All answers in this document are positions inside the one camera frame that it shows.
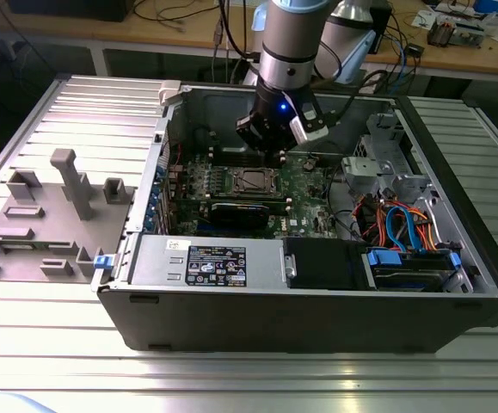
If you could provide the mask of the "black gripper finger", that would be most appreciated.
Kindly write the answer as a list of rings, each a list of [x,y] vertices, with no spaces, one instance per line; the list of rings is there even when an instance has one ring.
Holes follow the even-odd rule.
[[[274,143],[272,137],[264,129],[259,115],[249,114],[236,120],[236,132],[245,144],[256,151],[262,162],[269,166],[274,161]]]
[[[284,139],[279,139],[276,142],[276,149],[274,150],[274,167],[282,168],[288,160],[288,153],[290,150],[297,146],[297,141],[292,136],[287,136]]]

